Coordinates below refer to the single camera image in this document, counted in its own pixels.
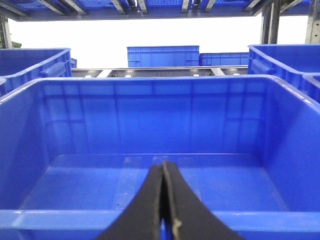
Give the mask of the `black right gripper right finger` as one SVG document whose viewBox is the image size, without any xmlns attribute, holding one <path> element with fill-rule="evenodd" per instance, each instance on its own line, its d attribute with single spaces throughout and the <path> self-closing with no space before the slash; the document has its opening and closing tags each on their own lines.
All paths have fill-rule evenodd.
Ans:
<svg viewBox="0 0 320 240">
<path fill-rule="evenodd" d="M 168 240 L 242 240 L 200 201 L 173 161 L 163 162 L 162 218 Z"/>
</svg>

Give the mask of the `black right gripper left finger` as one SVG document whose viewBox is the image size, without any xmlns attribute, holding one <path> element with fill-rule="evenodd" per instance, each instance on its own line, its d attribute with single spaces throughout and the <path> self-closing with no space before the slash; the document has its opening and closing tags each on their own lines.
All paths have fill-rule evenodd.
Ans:
<svg viewBox="0 0 320 240">
<path fill-rule="evenodd" d="M 97 240 L 159 240 L 163 166 L 154 164 L 139 191 Z"/>
</svg>

